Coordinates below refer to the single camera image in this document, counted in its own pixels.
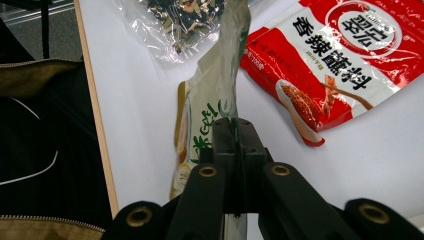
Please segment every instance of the white tabletop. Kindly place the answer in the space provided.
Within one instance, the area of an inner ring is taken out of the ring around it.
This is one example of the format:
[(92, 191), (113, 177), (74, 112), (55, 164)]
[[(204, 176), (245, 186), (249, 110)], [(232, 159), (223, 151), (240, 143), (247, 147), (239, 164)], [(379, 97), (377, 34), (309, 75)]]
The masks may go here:
[[(140, 200), (163, 205), (176, 167), (177, 86), (194, 74), (196, 64), (182, 67), (173, 79), (159, 78), (113, 0), (79, 2), (118, 207)], [(252, 12), (251, 31), (294, 3), (263, 0)], [(412, 217), (424, 213), (423, 78), (322, 132), (326, 143), (319, 148), (302, 142), (287, 111), (243, 70), (237, 76), (237, 106), (274, 160), (296, 167), (329, 203), (343, 207), (365, 197)]]

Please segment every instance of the metal ring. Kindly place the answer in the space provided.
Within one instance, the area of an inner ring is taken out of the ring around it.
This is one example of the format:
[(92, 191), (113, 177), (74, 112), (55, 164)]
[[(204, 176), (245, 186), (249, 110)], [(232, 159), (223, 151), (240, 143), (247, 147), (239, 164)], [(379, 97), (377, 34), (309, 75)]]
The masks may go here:
[[(144, 218), (140, 218), (137, 215), (143, 214)], [(134, 209), (130, 214), (127, 216), (127, 224), (131, 227), (141, 227), (144, 224), (150, 222), (150, 220), (153, 217), (153, 213), (150, 209), (147, 207), (138, 207)]]
[(218, 173), (218, 171), (216, 170), (216, 168), (211, 167), (211, 166), (202, 167), (199, 170), (199, 174), (203, 177), (213, 177), (217, 173)]
[(286, 166), (275, 165), (271, 168), (271, 172), (278, 176), (290, 175), (290, 169)]
[(359, 206), (359, 212), (363, 217), (370, 220), (371, 222), (375, 222), (378, 224), (386, 224), (390, 221), (390, 217), (385, 211), (371, 204), (362, 204), (361, 206)]

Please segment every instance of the circular logo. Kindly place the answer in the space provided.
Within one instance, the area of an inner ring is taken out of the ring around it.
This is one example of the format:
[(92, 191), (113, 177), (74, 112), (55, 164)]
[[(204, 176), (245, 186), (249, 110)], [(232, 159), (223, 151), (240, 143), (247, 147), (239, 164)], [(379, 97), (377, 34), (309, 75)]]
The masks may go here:
[(387, 56), (402, 40), (402, 30), (396, 20), (364, 1), (334, 6), (327, 13), (325, 23), (343, 46), (364, 58)]

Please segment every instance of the gray floor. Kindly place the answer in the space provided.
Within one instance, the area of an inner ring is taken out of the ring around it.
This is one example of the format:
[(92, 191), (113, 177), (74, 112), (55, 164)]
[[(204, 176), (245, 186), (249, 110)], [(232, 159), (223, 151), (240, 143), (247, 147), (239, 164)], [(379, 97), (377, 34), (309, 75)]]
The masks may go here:
[[(35, 59), (43, 59), (41, 40), (41, 18), (39, 11), (29, 12), (20, 10), (19, 16), (12, 15), (13, 11), (2, 6), (0, 17), (9, 27), (19, 42)], [(55, 11), (49, 15), (49, 44), (50, 57), (77, 60), (82, 57), (81, 43), (73, 5)]]

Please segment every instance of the red and white packet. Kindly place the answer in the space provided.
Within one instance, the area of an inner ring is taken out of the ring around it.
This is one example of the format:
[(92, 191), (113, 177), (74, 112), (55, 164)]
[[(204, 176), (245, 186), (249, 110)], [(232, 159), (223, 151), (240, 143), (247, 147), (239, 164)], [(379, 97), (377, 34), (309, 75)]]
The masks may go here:
[(424, 72), (421, 0), (301, 0), (249, 35), (241, 67), (289, 111), (304, 142)]

